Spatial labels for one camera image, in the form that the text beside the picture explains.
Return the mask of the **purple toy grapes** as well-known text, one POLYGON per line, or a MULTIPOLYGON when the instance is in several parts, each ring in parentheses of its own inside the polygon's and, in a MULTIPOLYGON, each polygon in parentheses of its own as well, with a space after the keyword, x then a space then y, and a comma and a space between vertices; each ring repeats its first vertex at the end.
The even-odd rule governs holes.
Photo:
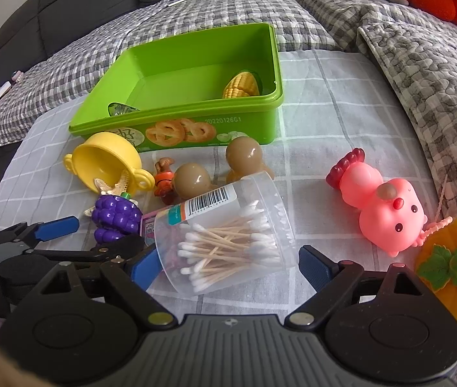
POLYGON ((129 193, 106 194, 97 199, 91 219, 97 245, 104 245, 139 233, 142 212, 129 193))

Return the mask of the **clear cotton swab jar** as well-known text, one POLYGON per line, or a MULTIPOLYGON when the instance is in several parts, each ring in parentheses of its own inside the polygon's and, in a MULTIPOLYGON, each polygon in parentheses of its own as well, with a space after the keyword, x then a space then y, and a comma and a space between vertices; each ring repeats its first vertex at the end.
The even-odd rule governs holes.
POLYGON ((265 171, 159 212, 152 229, 164 274, 182 296, 297 266, 285 204, 265 171))

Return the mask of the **yellow toy corn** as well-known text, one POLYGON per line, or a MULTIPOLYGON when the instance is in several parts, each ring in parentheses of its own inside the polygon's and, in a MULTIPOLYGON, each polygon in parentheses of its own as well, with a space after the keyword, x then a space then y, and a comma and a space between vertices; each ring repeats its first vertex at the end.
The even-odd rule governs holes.
POLYGON ((259 88, 258 79, 254 74, 248 71, 236 74, 227 86, 223 89, 222 98, 242 98, 259 96, 261 90, 259 88))

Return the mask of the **grey patterned blanket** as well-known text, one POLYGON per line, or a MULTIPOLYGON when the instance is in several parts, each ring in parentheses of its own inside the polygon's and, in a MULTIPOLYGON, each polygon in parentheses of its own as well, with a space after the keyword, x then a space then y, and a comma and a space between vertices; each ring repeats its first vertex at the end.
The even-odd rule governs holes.
POLYGON ((440 215, 457 218, 457 26, 361 25, 358 45, 382 69, 422 146, 440 215))

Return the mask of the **white grid cloth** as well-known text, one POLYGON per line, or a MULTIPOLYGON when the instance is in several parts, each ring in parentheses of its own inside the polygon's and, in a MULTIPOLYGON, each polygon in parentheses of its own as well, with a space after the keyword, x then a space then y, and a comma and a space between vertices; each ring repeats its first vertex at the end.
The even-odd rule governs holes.
MULTIPOLYGON (((330 168, 354 147, 386 179, 403 177, 415 187, 432 221, 438 195, 408 116, 378 68, 359 53, 279 53, 284 103, 277 110, 276 139, 263 146, 275 173, 297 243, 309 244, 333 261, 354 260, 366 270, 387 270, 392 262, 413 268, 420 249, 392 259, 361 235, 359 213, 325 182, 330 168)), ((40 116, 22 141, 0 183, 0 230, 26 221, 80 218, 77 233, 42 243, 42 249, 89 250, 94 225, 83 211, 96 200, 65 170, 63 157, 83 139, 69 134, 69 122, 85 96, 40 116)), ((229 167, 225 147, 169 149, 141 155, 153 171, 162 156, 203 165, 221 185, 229 167)), ((182 297, 160 276, 148 290, 179 319, 184 313, 276 313, 283 319, 314 294, 297 268, 199 297, 182 297)))

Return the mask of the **yellow toy pot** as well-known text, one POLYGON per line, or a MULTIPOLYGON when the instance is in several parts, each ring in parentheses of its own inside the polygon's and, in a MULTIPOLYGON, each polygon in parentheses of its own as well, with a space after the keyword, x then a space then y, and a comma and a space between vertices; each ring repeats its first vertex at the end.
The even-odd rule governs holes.
POLYGON ((111 132, 88 138, 63 157, 63 165, 96 193, 100 193, 96 179, 113 187, 124 172, 128 175, 126 191, 132 196, 139 191, 152 191, 155 185, 152 173, 143 169, 139 152, 123 137, 111 132))

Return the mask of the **grey checkered quilt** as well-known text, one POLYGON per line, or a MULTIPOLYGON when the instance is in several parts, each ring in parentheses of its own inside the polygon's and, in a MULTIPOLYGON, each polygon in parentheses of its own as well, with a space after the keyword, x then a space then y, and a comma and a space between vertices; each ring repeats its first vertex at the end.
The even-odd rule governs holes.
POLYGON ((0 147, 20 142, 35 120, 87 92, 122 51, 196 30, 269 23, 281 52, 357 52, 360 26, 407 25, 422 39, 457 48, 457 26, 384 0, 161 0, 98 27, 48 59, 0 100, 0 147))

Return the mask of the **green plastic biscuit box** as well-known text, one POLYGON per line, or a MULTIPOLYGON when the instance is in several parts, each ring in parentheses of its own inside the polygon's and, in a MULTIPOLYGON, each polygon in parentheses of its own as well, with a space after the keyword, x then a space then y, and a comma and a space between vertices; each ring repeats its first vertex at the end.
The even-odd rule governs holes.
POLYGON ((268 144, 283 100, 273 26, 223 26, 124 51, 76 111, 69 132, 87 139, 109 131, 139 152, 227 145, 239 136, 268 144), (256 76, 260 95, 222 98, 243 71, 256 76), (112 102, 139 112, 109 116, 112 102))

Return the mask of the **small orange figurine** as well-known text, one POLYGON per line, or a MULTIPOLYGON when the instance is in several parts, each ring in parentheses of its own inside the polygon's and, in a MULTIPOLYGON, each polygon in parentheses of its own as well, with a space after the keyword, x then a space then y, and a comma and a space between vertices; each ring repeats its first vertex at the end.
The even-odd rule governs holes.
POLYGON ((172 179, 174 177, 174 173, 171 170, 172 164, 174 164, 174 160, 171 157, 162 157, 155 164, 154 195, 160 198, 166 205, 173 204, 176 199, 176 193, 172 185, 172 179))

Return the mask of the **pink card box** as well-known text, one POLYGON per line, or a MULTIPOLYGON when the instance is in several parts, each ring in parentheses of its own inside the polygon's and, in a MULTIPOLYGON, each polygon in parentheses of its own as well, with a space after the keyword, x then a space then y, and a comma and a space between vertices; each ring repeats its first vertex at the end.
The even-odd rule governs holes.
POLYGON ((154 235, 155 215, 145 215, 140 224, 140 237, 144 239, 145 245, 153 245, 155 243, 154 235))

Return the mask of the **tan octopus toy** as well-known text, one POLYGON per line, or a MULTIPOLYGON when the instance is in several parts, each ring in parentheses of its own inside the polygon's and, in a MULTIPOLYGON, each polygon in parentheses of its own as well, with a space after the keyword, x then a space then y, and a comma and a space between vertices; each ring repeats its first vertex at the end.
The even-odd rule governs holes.
POLYGON ((271 179, 275 178, 274 172, 263 161, 261 146, 253 138, 240 136, 234 139, 227 146, 226 160, 230 167, 227 184, 262 171, 267 172, 271 179))
POLYGON ((187 163, 179 166, 174 172, 172 186, 182 201, 198 197, 217 188, 211 182, 211 177, 207 170, 196 163, 187 163))

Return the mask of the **clear green hair clip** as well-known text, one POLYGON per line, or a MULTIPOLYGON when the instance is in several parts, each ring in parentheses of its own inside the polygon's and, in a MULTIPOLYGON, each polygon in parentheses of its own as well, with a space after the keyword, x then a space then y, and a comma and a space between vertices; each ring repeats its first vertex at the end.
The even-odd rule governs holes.
POLYGON ((139 112, 136 107, 131 107, 129 105, 119 103, 119 102, 112 102, 108 105, 108 113, 109 116, 118 116, 122 114, 130 114, 134 112, 139 112))

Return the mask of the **beige starfish toy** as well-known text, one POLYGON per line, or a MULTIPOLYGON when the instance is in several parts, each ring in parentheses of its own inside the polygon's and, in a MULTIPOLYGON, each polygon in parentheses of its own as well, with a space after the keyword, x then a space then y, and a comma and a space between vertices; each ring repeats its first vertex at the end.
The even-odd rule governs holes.
POLYGON ((118 182, 116 182, 113 186, 108 185, 101 178, 94 178, 93 184, 98 189, 100 195, 114 195, 120 197, 123 193, 125 193, 126 198, 138 206, 139 202, 136 199, 131 198, 130 194, 127 192, 129 177, 130 175, 128 171, 124 170, 121 173, 118 182))

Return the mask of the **pink rubber chick toy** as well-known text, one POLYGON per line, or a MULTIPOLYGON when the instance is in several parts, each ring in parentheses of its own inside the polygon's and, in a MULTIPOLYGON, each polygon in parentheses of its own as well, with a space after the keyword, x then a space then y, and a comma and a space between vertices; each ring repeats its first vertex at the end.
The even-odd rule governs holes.
POLYGON ((359 227, 367 240, 395 258, 452 223, 451 217, 430 223, 413 185, 404 178, 386 181, 365 157, 361 148, 348 152, 331 168, 326 182, 359 210, 359 227))

